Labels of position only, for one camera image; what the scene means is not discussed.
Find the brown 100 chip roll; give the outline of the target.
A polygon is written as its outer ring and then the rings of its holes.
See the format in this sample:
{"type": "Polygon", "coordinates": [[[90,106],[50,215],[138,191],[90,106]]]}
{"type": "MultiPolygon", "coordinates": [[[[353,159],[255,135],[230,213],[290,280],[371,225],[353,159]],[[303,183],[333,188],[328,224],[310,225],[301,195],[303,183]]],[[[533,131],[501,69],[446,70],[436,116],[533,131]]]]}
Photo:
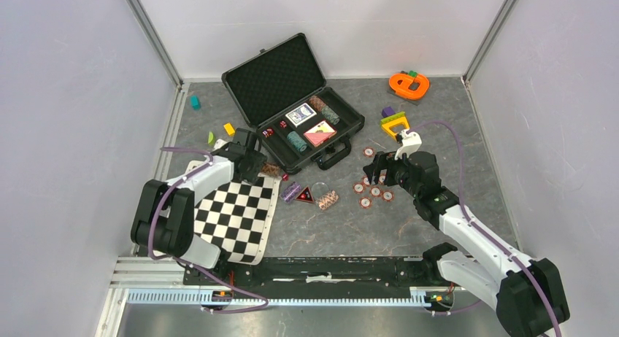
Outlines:
{"type": "Polygon", "coordinates": [[[281,177],[284,174],[282,169],[277,164],[270,162],[263,164],[261,167],[261,173],[274,178],[281,177]]]}

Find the pink brown chip roll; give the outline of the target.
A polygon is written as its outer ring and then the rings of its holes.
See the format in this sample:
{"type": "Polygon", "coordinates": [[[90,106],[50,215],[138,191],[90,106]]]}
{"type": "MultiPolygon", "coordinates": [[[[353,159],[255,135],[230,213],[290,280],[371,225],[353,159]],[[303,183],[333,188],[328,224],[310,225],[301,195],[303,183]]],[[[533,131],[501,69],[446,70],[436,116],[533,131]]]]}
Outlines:
{"type": "Polygon", "coordinates": [[[333,206],[339,200],[339,195],[334,191],[330,190],[327,193],[320,196],[316,204],[318,205],[321,211],[327,210],[329,207],[333,206]]]}

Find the purple poker chip roll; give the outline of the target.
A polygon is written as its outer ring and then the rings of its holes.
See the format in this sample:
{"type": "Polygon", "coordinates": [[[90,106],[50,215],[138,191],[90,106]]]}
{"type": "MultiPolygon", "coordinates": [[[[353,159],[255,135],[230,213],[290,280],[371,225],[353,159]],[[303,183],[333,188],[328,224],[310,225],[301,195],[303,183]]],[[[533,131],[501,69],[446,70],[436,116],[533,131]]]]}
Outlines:
{"type": "Polygon", "coordinates": [[[302,191],[302,187],[298,182],[292,182],[289,186],[287,186],[284,191],[281,192],[280,198],[286,202],[290,203],[293,201],[302,191]]]}

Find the green blue chip roll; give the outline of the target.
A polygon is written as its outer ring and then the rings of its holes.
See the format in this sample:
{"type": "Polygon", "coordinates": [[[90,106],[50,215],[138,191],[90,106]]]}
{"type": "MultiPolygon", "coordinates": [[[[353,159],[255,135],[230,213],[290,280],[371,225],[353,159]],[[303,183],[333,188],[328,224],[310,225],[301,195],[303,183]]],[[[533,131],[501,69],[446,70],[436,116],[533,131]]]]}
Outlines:
{"type": "Polygon", "coordinates": [[[332,123],[333,125],[337,125],[340,121],[340,116],[329,106],[324,106],[321,109],[322,115],[332,123]]]}

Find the brown poker chip roll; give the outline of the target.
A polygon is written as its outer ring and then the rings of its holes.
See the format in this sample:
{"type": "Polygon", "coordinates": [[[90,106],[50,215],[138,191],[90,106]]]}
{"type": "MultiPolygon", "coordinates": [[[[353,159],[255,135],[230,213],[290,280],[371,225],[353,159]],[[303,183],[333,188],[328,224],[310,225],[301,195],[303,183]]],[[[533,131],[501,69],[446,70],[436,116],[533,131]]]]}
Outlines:
{"type": "Polygon", "coordinates": [[[318,112],[321,112],[326,106],[326,103],[318,96],[310,97],[308,103],[318,112]]]}

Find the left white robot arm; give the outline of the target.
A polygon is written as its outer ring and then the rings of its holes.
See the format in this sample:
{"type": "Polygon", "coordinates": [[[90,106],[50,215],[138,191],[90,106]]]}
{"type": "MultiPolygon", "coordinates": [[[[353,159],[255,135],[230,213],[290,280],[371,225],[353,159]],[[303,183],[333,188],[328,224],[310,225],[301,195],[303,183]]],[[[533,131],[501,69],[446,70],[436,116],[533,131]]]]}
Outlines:
{"type": "Polygon", "coordinates": [[[173,257],[201,267],[212,284],[224,282],[229,264],[220,259],[221,249],[194,232],[194,209],[201,200],[229,182],[250,182],[266,162],[254,131],[239,128],[231,142],[213,151],[183,147],[162,147],[164,152],[203,156],[190,171],[168,180],[147,181],[139,197],[131,226],[131,241],[147,249],[154,260],[173,257]]]}

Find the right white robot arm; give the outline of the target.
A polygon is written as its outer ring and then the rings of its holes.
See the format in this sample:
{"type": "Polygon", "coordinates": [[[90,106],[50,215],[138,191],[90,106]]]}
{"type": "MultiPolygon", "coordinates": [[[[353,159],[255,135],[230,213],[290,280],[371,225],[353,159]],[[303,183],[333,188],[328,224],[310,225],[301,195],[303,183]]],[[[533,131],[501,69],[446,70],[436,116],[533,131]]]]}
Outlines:
{"type": "Polygon", "coordinates": [[[401,187],[424,221],[457,242],[424,252],[423,278],[463,287],[495,311],[510,336],[541,336],[549,330],[560,335],[571,313],[557,266],[510,246],[475,217],[442,184],[437,157],[420,150],[417,133],[403,130],[396,140],[400,147],[377,153],[364,173],[370,182],[401,187]]]}

